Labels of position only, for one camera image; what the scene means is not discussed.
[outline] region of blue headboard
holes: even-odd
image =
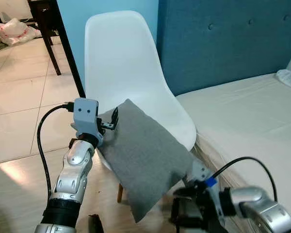
[[[160,0],[157,48],[174,95],[285,68],[291,0]]]

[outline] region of white mattress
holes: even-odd
[[[291,88],[274,74],[226,83],[177,97],[193,119],[204,160],[220,168],[241,156],[260,159],[291,213]],[[273,198],[270,181],[255,161],[223,172],[231,186],[258,185]]]

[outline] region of black cable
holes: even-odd
[[[272,178],[272,175],[271,173],[269,172],[269,170],[267,169],[267,167],[259,160],[259,159],[256,159],[256,158],[253,158],[253,157],[250,157],[250,156],[246,156],[246,157],[240,157],[240,158],[237,158],[237,159],[234,159],[232,160],[231,162],[225,164],[222,168],[220,168],[219,170],[217,170],[213,175],[212,177],[213,178],[216,178],[218,175],[220,175],[225,169],[227,169],[229,166],[233,165],[234,163],[236,162],[239,162],[241,160],[245,160],[245,159],[249,159],[249,160],[254,160],[256,162],[258,162],[263,168],[264,170],[266,171],[268,177],[270,178],[270,181],[272,183],[272,187],[273,187],[273,193],[274,193],[274,201],[275,202],[278,202],[277,201],[277,190],[276,190],[276,185],[275,185],[275,182]]]
[[[52,109],[50,109],[47,113],[45,113],[45,115],[42,117],[42,119],[40,120],[40,123],[39,123],[39,126],[38,126],[38,130],[37,130],[37,143],[38,143],[38,148],[39,148],[39,152],[40,152],[40,155],[41,155],[41,160],[42,160],[42,163],[43,163],[43,168],[44,168],[44,172],[45,172],[45,177],[47,179],[47,188],[48,188],[48,200],[52,194],[52,189],[51,189],[51,184],[50,184],[50,178],[49,178],[49,169],[48,169],[48,165],[47,165],[47,162],[45,160],[45,156],[44,156],[44,153],[43,153],[43,150],[42,150],[42,146],[41,146],[41,138],[40,138],[40,134],[41,134],[41,128],[42,128],[42,125],[43,125],[43,122],[45,121],[45,119],[52,113],[54,112],[55,110],[57,109],[60,109],[60,108],[66,108],[69,110],[69,107],[71,105],[69,104],[62,104],[62,105],[59,105],[59,106],[56,106]]]

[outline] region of tiled floor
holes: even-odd
[[[57,76],[43,39],[0,50],[0,162],[38,153],[36,127],[53,105],[78,97],[58,37],[52,46],[62,75]],[[45,151],[66,147],[74,130],[72,114],[50,116],[42,131]]]
[[[55,74],[42,39],[0,51],[0,233],[33,233],[41,221],[47,194],[37,124],[53,106],[78,97],[60,40],[53,39],[61,76]],[[58,110],[41,131],[52,185],[70,138],[75,136],[71,122],[71,113]],[[97,155],[93,160],[78,233],[88,232],[88,214],[99,214],[106,233],[175,232],[168,223],[172,191],[135,224],[125,193],[122,203],[116,202],[116,177]]]

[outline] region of light blue wall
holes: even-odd
[[[89,17],[111,11],[137,11],[145,18],[156,40],[159,0],[57,0],[57,2],[83,88],[84,32]]]

